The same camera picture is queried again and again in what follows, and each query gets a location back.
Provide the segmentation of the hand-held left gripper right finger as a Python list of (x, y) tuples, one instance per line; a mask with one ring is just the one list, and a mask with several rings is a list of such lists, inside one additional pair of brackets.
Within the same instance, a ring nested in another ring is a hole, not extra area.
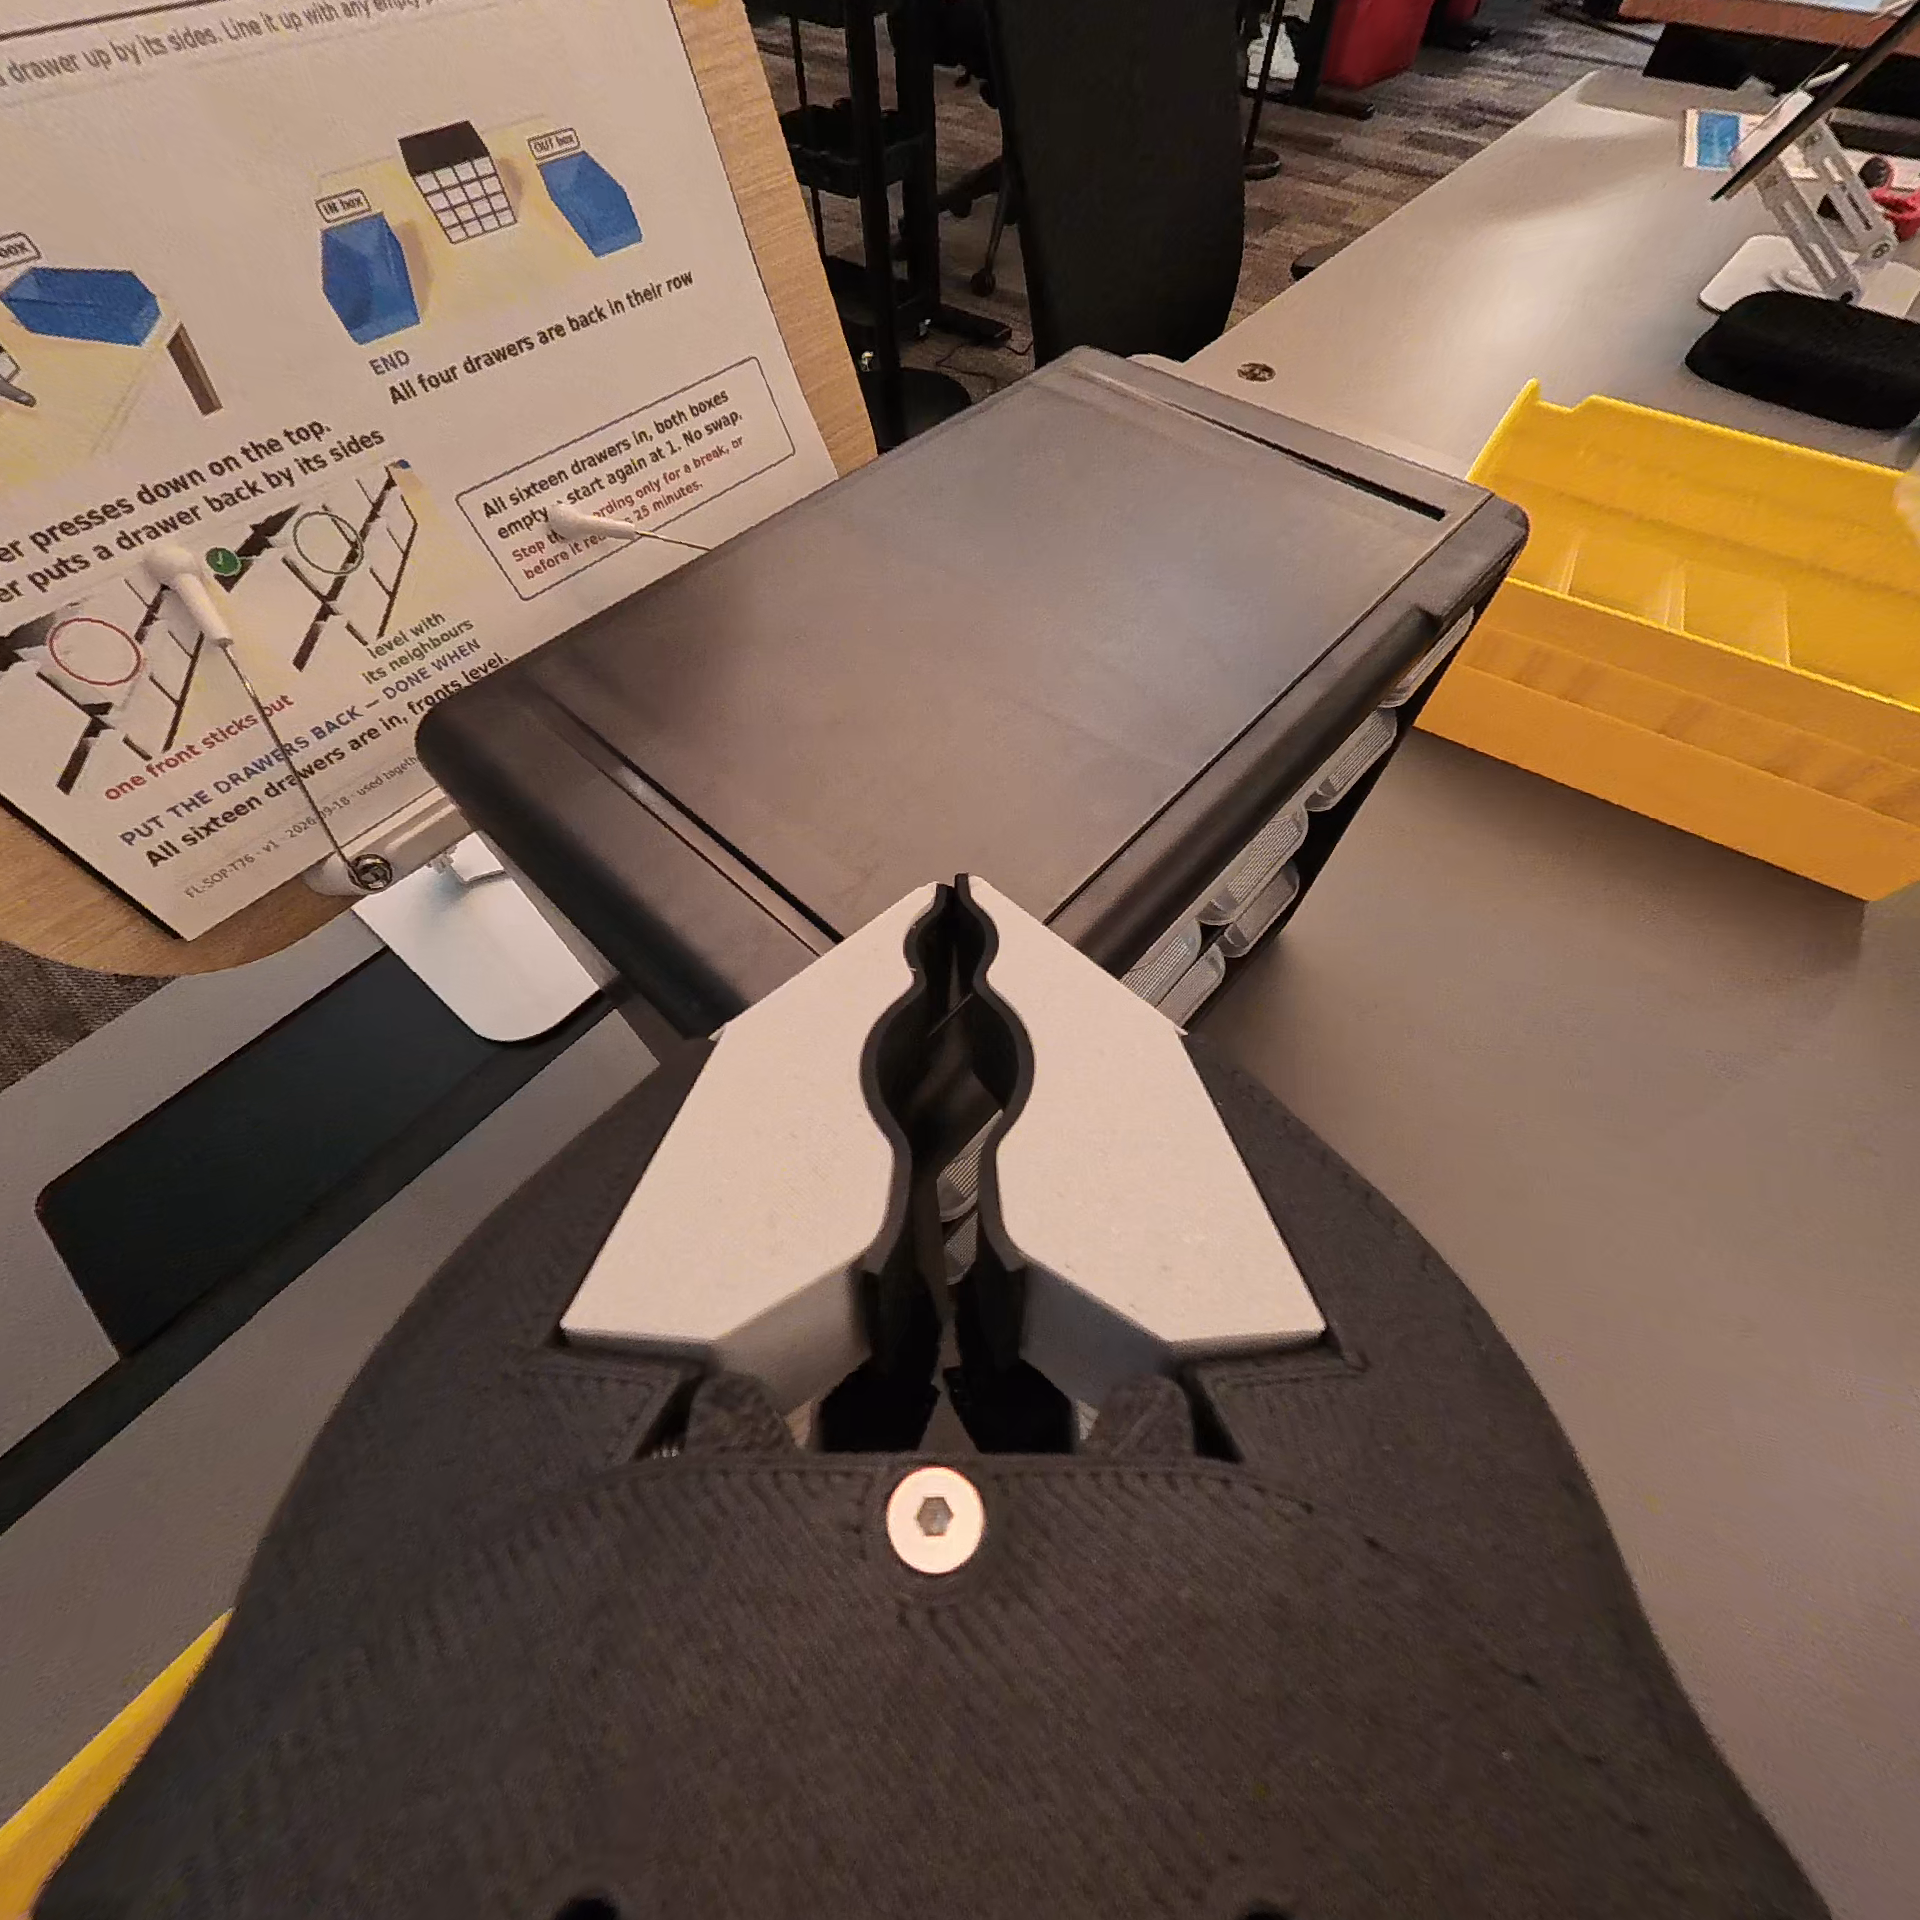
[(1276, 1356), (1326, 1320), (1185, 1033), (980, 877), (959, 878), (969, 1044), (990, 1091), (972, 1278), (1070, 1401)]

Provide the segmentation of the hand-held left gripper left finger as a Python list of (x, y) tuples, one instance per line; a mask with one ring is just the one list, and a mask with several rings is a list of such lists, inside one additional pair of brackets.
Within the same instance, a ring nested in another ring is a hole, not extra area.
[(781, 1411), (870, 1356), (867, 1284), (908, 1240), (908, 1114), (946, 1014), (928, 883), (726, 1024), (559, 1331), (755, 1380)]

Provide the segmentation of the set of clear plastic drawers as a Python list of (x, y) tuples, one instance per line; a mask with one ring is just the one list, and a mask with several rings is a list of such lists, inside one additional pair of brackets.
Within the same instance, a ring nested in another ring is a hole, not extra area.
[(1090, 777), (1070, 781), (1073, 806), (1045, 827), (1090, 850), (1046, 891), (1015, 885), (1008, 863), (995, 887), (1187, 1024), (1294, 911), (1491, 596), (1438, 611), (1400, 596), (1335, 639), (1290, 618), (1261, 700), (1241, 700), (1165, 796), (1094, 814)]

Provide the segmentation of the black drawer cabinet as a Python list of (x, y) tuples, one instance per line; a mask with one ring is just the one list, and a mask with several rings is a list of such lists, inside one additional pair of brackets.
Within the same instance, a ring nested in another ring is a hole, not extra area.
[(1496, 596), (1525, 539), (1474, 482), (1079, 349), (447, 697), (418, 750), (636, 1026), (692, 1038), (926, 883), (1064, 880), (1070, 781), (1165, 796), (1290, 618)]

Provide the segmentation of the yellow plastic bin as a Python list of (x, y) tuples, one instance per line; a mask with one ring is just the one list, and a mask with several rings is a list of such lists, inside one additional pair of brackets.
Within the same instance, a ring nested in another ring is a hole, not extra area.
[(40, 1890), (177, 1712), (217, 1638), (221, 1613), (78, 1749), (1, 1827), (1, 1915), (29, 1913)]
[(1914, 470), (1530, 382), (1472, 479), (1528, 541), (1426, 733), (1861, 902), (1915, 885)]

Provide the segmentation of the white board stand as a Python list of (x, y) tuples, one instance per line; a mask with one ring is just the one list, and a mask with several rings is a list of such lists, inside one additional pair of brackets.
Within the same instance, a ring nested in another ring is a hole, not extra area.
[(379, 944), (470, 1031), (532, 1041), (581, 1012), (601, 979), (497, 850), (437, 791), (311, 860), (304, 885), (350, 904)]

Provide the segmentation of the black wheeled cart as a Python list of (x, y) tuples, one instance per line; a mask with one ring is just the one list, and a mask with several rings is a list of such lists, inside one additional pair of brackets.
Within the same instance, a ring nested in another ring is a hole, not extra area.
[[(995, 109), (990, 36), (984, 3), (773, 3), (787, 23), (797, 100), (781, 111), (787, 153), (822, 242), (825, 202), (850, 205), (861, 238), (876, 235), (881, 212), (896, 212), (887, 265), (892, 319), (901, 340), (937, 331), (965, 344), (1002, 349), (1011, 326), (942, 296), (942, 215), (962, 216), (992, 205), (988, 251), (971, 279), (979, 296), (995, 295), (995, 253), (1013, 220), (1013, 189), (995, 156), (938, 184), (935, 78), (951, 72)], [(803, 28), (839, 39), (850, 58), (847, 91), (829, 102), (806, 83)]]

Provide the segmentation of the black office chair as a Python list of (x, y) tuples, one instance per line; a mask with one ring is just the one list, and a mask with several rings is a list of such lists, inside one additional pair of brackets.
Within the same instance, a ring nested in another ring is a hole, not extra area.
[(1234, 1), (987, 14), (1037, 365), (1192, 357), (1224, 333), (1241, 267)]

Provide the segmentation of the black foam pad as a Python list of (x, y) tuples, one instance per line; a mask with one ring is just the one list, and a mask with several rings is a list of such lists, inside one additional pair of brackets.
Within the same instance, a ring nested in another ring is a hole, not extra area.
[(1917, 418), (1917, 325), (1794, 293), (1734, 301), (1683, 366), (1722, 391), (1831, 424), (1891, 434)]

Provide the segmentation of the white tablet stand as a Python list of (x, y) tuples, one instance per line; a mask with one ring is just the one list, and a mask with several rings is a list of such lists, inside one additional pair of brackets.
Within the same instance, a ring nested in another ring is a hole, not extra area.
[(1767, 112), (1790, 117), (1783, 130), (1713, 192), (1716, 202), (1757, 194), (1766, 228), (1701, 289), (1699, 309), (1719, 315), (1746, 295), (1779, 291), (1914, 319), (1915, 267), (1897, 260), (1891, 216), (1831, 133), (1827, 109), (1799, 91)]

